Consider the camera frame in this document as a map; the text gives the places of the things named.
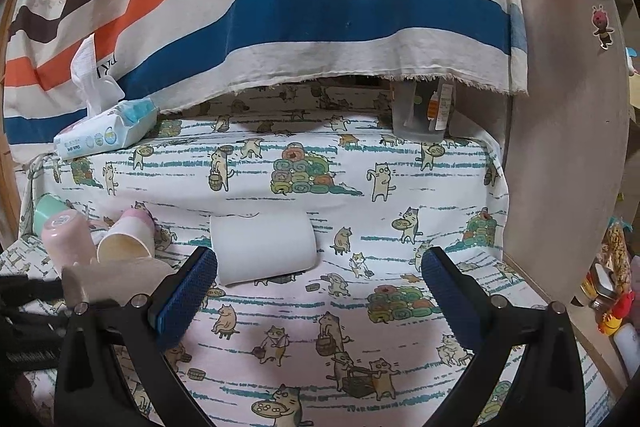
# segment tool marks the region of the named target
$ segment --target white and pink cup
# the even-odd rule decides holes
[[[156,226],[140,208],[125,210],[98,244],[98,262],[154,257]]]
[[[42,226],[42,243],[58,274],[64,266],[95,262],[95,245],[86,217],[68,208],[47,219]]]

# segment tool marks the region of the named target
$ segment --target metal screw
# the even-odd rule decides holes
[[[502,295],[492,295],[491,304],[501,310],[509,305],[509,301]]]
[[[551,309],[555,311],[558,315],[561,315],[566,311],[566,307],[564,306],[564,304],[558,301],[553,301],[551,303]]]
[[[134,308],[142,308],[148,301],[149,297],[147,297],[143,293],[139,293],[138,295],[134,295],[131,299],[131,305]]]
[[[76,315],[82,315],[85,311],[87,311],[87,309],[89,309],[89,304],[87,304],[86,302],[78,302],[78,304],[76,304],[76,306],[74,307],[74,313]]]

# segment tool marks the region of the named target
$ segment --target pink cartoon character sticker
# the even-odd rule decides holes
[[[593,7],[593,17],[591,19],[591,23],[596,26],[596,31],[593,32],[593,35],[600,39],[600,47],[603,50],[608,50],[609,46],[613,45],[613,41],[611,40],[610,33],[613,33],[615,30],[613,28],[609,28],[609,16],[607,12],[602,9],[602,4],[600,8]]]

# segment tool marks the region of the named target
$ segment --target patterned fabric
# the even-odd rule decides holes
[[[222,96],[161,121],[130,150],[70,164],[40,158],[22,224],[30,226],[31,197],[44,192],[102,226],[118,209],[146,208],[156,256],[177,267],[194,246],[210,245],[212,213],[304,208],[318,266],[214,284],[168,360],[220,426],[422,425],[472,358],[417,270],[426,248],[445,248],[514,305],[543,301],[497,260],[508,192],[491,140],[470,127],[441,144],[403,142],[385,129],[388,117],[378,89],[314,84]],[[2,260],[5,271],[52,276],[32,236]],[[482,421],[497,413],[523,352],[513,350]],[[587,425],[596,426],[608,392],[580,355]],[[120,356],[136,403],[157,421],[126,350]],[[36,402],[50,408],[53,373],[32,378]]]
[[[69,68],[91,33],[98,74],[165,112],[344,74],[527,88],[520,0],[18,0],[4,89],[16,161],[86,114]]]

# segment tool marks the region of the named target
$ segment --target blue textured pad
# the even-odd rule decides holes
[[[480,317],[473,304],[442,265],[433,251],[422,257],[422,278],[427,283],[447,323],[465,349],[477,353],[482,346]]]
[[[156,345],[161,351],[178,345],[217,273],[216,255],[207,249],[158,314]]]

